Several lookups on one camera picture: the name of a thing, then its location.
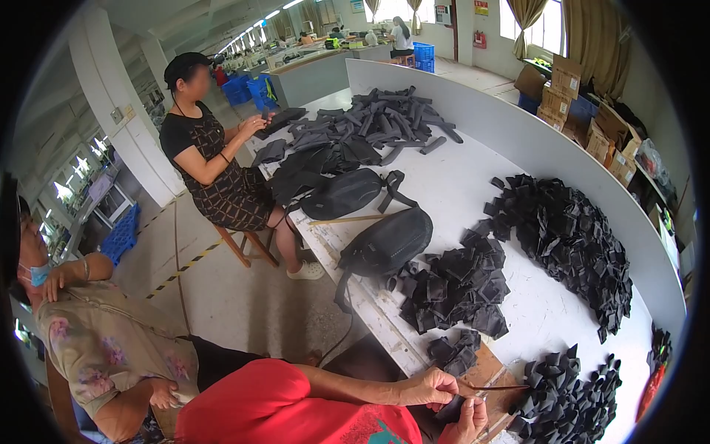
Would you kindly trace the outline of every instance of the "stool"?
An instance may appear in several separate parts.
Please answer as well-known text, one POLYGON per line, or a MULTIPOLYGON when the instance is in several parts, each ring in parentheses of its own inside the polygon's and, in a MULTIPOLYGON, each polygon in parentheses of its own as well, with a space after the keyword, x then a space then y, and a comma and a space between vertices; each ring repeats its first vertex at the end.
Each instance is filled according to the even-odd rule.
POLYGON ((409 55, 398 55, 397 56, 397 61, 399 62, 398 65, 406 66, 406 67, 414 67, 414 54, 409 54, 409 55))
POLYGON ((269 246, 271 245, 273 230, 269 232, 268 239, 266 240, 266 245, 261 243, 259 236, 257 236, 254 232, 242 232, 244 238, 241 240, 241 245, 237 245, 231 234, 226 230, 226 228, 218 227, 216 225, 214 226, 214 228, 217 230, 219 235, 222 236, 222 239, 224 239, 226 244, 229 245, 229 248, 231 248, 234 254, 236 254, 236 257, 239 258, 241 263, 243 263, 246 268, 251 268, 251 261, 249 259, 265 259, 269 264, 271 264, 273 268, 278 268, 278 261, 268 250, 269 246), (244 254, 244 246, 246 245, 247 239, 251 242, 251 246, 253 248, 256 248, 258 252, 257 255, 247 256, 244 254))

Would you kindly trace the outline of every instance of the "black dress with pattern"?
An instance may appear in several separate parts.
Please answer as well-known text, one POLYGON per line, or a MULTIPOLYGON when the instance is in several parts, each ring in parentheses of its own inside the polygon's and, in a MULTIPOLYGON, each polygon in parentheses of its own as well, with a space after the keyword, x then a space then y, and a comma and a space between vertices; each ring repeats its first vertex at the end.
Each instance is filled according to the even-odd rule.
POLYGON ((203 185, 173 160, 192 145, 206 161, 224 149, 224 128, 201 102, 202 117, 168 114, 160 128, 160 145, 182 175, 197 209, 213 224, 236 231, 264 229, 274 206, 258 168, 242 168, 232 160, 211 185, 203 185))

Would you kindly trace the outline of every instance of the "blue face mask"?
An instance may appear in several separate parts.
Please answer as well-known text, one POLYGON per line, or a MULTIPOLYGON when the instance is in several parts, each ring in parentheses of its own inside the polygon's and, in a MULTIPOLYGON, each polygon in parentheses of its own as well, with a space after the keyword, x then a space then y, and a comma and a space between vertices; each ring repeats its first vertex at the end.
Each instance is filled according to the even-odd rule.
POLYGON ((47 276, 49 276, 49 270, 52 269, 52 266, 48 263, 42 265, 42 266, 32 266, 30 268, 27 268, 26 266, 19 264, 22 268, 30 272, 30 275, 32 279, 27 279, 30 281, 32 284, 32 287, 39 287, 41 286, 46 280, 47 276))

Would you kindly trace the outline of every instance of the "fire extinguisher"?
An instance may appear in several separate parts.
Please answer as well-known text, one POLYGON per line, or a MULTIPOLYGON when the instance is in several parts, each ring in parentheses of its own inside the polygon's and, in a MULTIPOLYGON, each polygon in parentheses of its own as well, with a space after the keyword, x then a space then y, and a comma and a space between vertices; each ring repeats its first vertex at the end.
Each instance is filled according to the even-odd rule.
POLYGON ((474 33, 474 47, 479 49, 486 49, 486 34, 481 31, 476 31, 474 33))

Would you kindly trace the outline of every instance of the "hand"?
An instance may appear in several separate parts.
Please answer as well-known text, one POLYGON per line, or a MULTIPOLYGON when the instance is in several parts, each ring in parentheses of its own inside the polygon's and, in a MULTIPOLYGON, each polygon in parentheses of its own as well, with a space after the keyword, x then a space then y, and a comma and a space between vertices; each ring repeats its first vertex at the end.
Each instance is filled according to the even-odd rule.
MULTIPOLYGON (((269 125, 271 123, 271 118, 276 115, 275 112, 270 112, 268 113, 268 119, 266 119, 266 124, 269 125)), ((254 119, 261 119, 261 114, 257 114, 256 116, 251 116, 248 117, 245 121, 241 122, 238 126, 237 129, 241 131, 241 129, 246 125, 248 121, 254 120, 254 119)))
POLYGON ((399 406, 426 404, 439 411, 442 404, 448 404, 459 393, 456 378, 436 367, 394 384, 398 390, 399 406))
POLYGON ((42 287, 42 297, 47 298, 49 302, 57 302, 59 288, 64 288, 65 284, 75 280, 71 269, 64 265, 66 263, 51 269, 42 287))
POLYGON ((167 409, 177 406, 178 400, 170 393, 170 390, 177 390, 178 383, 164 378, 148 378, 153 387, 151 405, 158 408, 167 409))
POLYGON ((472 443, 487 423, 486 402, 481 398, 467 398, 461 405, 459 422, 447 424, 437 443, 472 443))
POLYGON ((250 137, 254 135, 258 130, 266 128, 266 120, 262 119, 261 116, 249 117, 246 121, 241 123, 241 128, 239 129, 238 136, 243 136, 244 140, 249 140, 250 137))

